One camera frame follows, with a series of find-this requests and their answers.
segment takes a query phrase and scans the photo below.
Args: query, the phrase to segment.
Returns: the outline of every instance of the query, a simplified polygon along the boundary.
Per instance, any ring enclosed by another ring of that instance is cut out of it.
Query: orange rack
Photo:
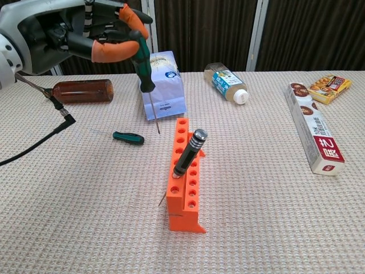
[[[172,177],[173,169],[193,133],[189,132],[188,118],[177,119],[167,184],[167,209],[170,230],[205,233],[205,229],[198,223],[199,164],[200,157],[205,157],[204,152],[199,151],[184,176],[178,179]]]

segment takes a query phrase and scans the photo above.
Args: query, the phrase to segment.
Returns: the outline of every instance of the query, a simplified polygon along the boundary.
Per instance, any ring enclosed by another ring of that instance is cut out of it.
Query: textured fabric surface
[[[190,129],[207,130],[200,169],[206,234],[171,232],[166,203],[176,117],[147,122],[136,75],[110,78],[109,104],[66,108],[76,123],[0,167],[0,273],[365,273],[365,72],[318,103],[345,159],[337,177],[312,174],[282,91],[327,72],[239,72],[250,99],[237,106],[182,74]],[[63,121],[23,83],[0,93],[1,159]],[[145,145],[113,140],[135,132]]]

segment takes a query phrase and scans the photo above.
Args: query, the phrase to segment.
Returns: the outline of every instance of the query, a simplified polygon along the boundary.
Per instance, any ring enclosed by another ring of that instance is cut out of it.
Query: screwdriver shaft
[[[153,102],[152,102],[151,93],[149,92],[149,93],[148,93],[148,95],[149,95],[149,100],[151,101],[151,106],[152,106],[153,115],[155,116],[155,121],[156,121],[157,131],[158,131],[158,132],[159,132],[159,134],[160,134],[160,127],[159,127],[159,123],[158,123],[158,121],[157,121],[157,115],[156,115],[155,107],[154,107]]]
[[[161,199],[161,201],[160,201],[160,203],[159,203],[158,207],[160,206],[160,204],[162,203],[162,201],[165,199],[166,194],[167,194],[167,192],[165,192],[165,194],[164,194],[164,196],[162,197],[162,199]]]

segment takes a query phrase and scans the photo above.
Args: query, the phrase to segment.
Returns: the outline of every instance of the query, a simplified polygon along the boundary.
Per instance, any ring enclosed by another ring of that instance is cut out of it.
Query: cardboard box
[[[314,100],[330,104],[337,96],[350,88],[351,84],[349,79],[330,74],[312,84],[308,91]]]
[[[312,172],[337,175],[344,168],[344,158],[307,88],[290,83],[285,98]]]

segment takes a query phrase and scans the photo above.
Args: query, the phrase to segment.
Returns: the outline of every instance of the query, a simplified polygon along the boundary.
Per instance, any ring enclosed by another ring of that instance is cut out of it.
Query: white bottle cap
[[[236,93],[233,95],[233,100],[237,104],[244,104],[249,99],[249,94],[244,89],[237,90]]]

